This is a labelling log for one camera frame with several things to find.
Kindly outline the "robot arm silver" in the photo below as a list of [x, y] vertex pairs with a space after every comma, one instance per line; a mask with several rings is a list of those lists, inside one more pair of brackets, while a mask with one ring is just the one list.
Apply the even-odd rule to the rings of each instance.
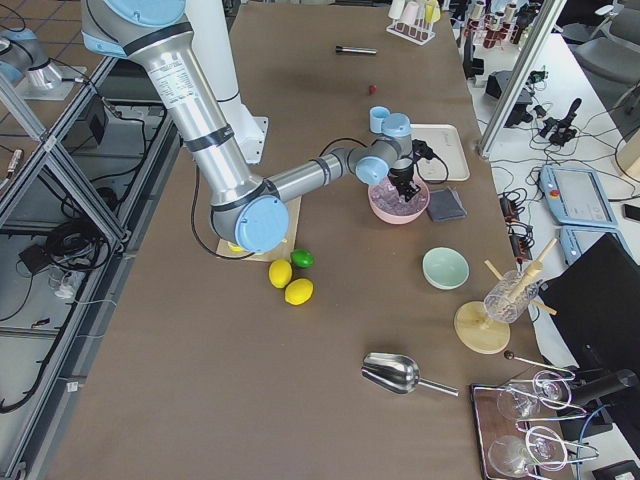
[[26, 78], [40, 91], [59, 87], [63, 78], [30, 29], [1, 31], [1, 74], [12, 85]]
[[130, 60], [149, 76], [212, 190], [210, 224], [222, 239], [250, 253], [271, 251], [288, 232], [288, 201], [347, 174], [374, 186], [412, 164], [410, 120], [394, 113], [368, 146], [336, 148], [269, 178], [252, 173], [193, 51], [194, 18], [185, 1], [81, 4], [86, 48]]

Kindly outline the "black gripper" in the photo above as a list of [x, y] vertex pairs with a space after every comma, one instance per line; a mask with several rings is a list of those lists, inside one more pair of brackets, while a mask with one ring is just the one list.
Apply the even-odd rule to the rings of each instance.
[[401, 199], [410, 201], [418, 194], [419, 187], [413, 180], [415, 166], [420, 159], [431, 160], [433, 158], [434, 151], [425, 141], [413, 140], [411, 153], [401, 157], [389, 169], [389, 180], [398, 191]]

